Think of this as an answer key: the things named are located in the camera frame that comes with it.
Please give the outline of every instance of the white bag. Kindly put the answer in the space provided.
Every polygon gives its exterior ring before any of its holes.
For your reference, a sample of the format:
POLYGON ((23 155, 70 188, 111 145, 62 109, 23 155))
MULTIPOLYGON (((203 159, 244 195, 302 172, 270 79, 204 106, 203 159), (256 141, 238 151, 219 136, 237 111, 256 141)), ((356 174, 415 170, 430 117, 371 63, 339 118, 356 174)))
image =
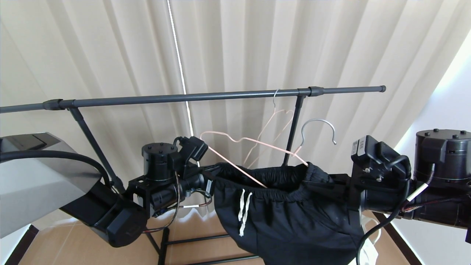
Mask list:
MULTIPOLYGON (((369 218, 365 215, 361 216, 361 226, 363 227, 363 230, 365 232, 366 232, 365 225, 370 221, 373 221, 376 224, 379 224, 379 222, 376 221, 375 219, 369 218)), ((381 237, 381 230, 382 229, 378 231, 378 235, 373 240, 373 242, 371 242, 369 239, 365 241, 365 244, 361 248, 361 252, 360 252, 361 264, 363 265, 375 265, 376 264, 376 259, 378 258, 378 251, 376 251, 376 248, 374 247, 374 245, 376 244, 376 242, 378 242, 379 238, 381 237)), ((349 263, 349 265, 355 265, 355 264, 356 264, 356 259, 352 260, 349 263)))

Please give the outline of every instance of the drawstring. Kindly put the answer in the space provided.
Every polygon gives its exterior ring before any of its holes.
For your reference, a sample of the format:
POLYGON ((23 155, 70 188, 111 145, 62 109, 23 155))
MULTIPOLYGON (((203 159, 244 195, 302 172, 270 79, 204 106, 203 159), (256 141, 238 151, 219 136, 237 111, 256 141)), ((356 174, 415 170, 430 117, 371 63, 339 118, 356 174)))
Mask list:
POLYGON ((239 221, 242 220, 242 225, 240 226, 240 230, 239 230, 239 236, 241 237, 244 236, 245 223, 247 222, 247 217, 249 215, 250 196, 252 196, 252 193, 249 193, 249 196, 247 197, 247 200, 245 201, 245 213, 243 214, 242 211, 244 208, 244 194, 245 194, 245 190, 242 190, 242 195, 240 196, 240 212, 239 212, 239 221))

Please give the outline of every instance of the beige curtain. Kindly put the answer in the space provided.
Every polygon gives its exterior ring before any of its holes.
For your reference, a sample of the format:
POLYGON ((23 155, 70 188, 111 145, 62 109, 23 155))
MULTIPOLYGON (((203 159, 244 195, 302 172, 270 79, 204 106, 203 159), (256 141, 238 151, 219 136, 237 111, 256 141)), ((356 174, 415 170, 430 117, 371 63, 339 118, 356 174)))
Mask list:
MULTIPOLYGON (((304 101, 293 148, 300 144, 304 121, 329 120, 336 127, 338 144, 330 141, 327 125, 314 122, 306 129, 300 151, 302 158, 329 173, 351 171, 351 144, 366 134, 396 145, 471 28, 468 0, 2 0, 0 4, 2 106, 54 98, 182 94, 184 87, 188 93, 201 93, 386 85, 385 93, 324 95, 304 101)), ((288 110, 294 108, 295 98, 275 102, 277 109, 288 110)), ((190 135, 185 103, 82 112, 124 182, 142 174, 144 144, 190 135)), ((273 104, 272 99, 190 102, 189 112, 196 136, 216 130, 236 139, 256 138, 273 104)), ((2 136, 48 131, 79 153, 96 158, 66 111, 0 118, 2 136)), ((273 142, 288 121, 288 115, 277 115, 261 140, 273 142)), ((288 133, 289 126, 275 145, 284 148, 288 133)), ((238 164, 253 146, 229 142, 224 136, 203 139, 238 164)), ((284 156, 257 147, 246 165, 260 154, 252 168, 280 165, 284 156)), ((216 161, 208 151, 202 164, 216 161)), ((290 159, 291 165, 297 163, 290 159)))

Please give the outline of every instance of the white wall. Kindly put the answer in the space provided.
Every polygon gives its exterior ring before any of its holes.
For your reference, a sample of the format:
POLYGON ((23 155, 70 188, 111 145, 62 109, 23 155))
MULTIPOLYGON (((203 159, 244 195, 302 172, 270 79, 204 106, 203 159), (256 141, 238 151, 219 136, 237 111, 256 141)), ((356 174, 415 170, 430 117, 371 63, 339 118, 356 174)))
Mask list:
POLYGON ((26 233, 29 227, 30 227, 30 224, 0 239, 0 256, 1 256, 0 264, 1 265, 4 265, 5 262, 8 260, 11 253, 13 252, 15 247, 18 245, 24 233, 26 233))
MULTIPOLYGON (((396 151, 414 164, 415 133, 454 129, 471 132, 471 34, 468 34, 450 68, 396 151)), ((395 220, 395 227, 426 265, 469 265, 471 244, 466 230, 411 220, 395 220)))

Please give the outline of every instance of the white sticker label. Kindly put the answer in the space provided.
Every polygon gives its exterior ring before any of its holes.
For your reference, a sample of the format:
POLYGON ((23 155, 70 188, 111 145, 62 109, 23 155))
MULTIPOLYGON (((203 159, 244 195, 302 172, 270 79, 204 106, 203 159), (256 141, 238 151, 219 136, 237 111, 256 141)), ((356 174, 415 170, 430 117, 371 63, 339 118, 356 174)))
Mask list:
POLYGON ((363 137, 362 139, 359 139, 358 140, 358 151, 357 151, 357 156, 362 156, 364 154, 366 154, 366 136, 363 137))
POLYGON ((352 144, 352 153, 351 153, 351 156, 355 155, 357 153, 357 149, 358 149, 358 140, 356 140, 355 142, 353 142, 352 144))
POLYGON ((207 193, 210 193, 210 191, 211 191, 211 185, 212 185, 212 181, 211 181, 211 180, 208 180, 208 183, 206 184, 206 192, 207 192, 207 193))

